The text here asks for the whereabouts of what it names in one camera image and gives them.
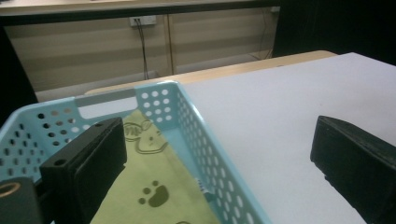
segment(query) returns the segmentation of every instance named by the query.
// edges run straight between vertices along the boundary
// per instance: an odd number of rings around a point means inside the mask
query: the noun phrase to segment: electrical outlet
[[[156,16],[130,17],[129,22],[131,23],[131,26],[137,26],[135,20],[140,20],[141,25],[154,25],[157,23]]]

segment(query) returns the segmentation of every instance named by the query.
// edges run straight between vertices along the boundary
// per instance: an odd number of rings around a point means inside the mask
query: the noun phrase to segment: green cloth
[[[219,223],[160,130],[140,110],[123,122],[128,161],[92,223]]]

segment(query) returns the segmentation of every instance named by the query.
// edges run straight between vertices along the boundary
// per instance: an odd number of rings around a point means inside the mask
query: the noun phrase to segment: light blue basket
[[[94,123],[139,108],[213,200],[221,223],[271,223],[182,87],[174,81],[28,105],[0,131],[0,181],[40,178],[39,165]]]

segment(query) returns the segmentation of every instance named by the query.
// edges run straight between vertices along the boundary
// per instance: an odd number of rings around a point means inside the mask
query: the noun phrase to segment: table surface
[[[396,146],[395,66],[315,51],[88,93],[166,79],[181,82],[273,223],[365,223],[309,155],[319,115]]]

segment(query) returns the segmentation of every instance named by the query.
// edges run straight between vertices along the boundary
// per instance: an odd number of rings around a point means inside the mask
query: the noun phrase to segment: paw print
[[[165,185],[160,185],[157,180],[154,180],[151,184],[152,187],[155,188],[154,192],[151,188],[144,188],[143,193],[149,196],[149,198],[140,198],[138,202],[142,205],[148,203],[148,205],[151,207],[159,207],[168,201],[168,189]]]

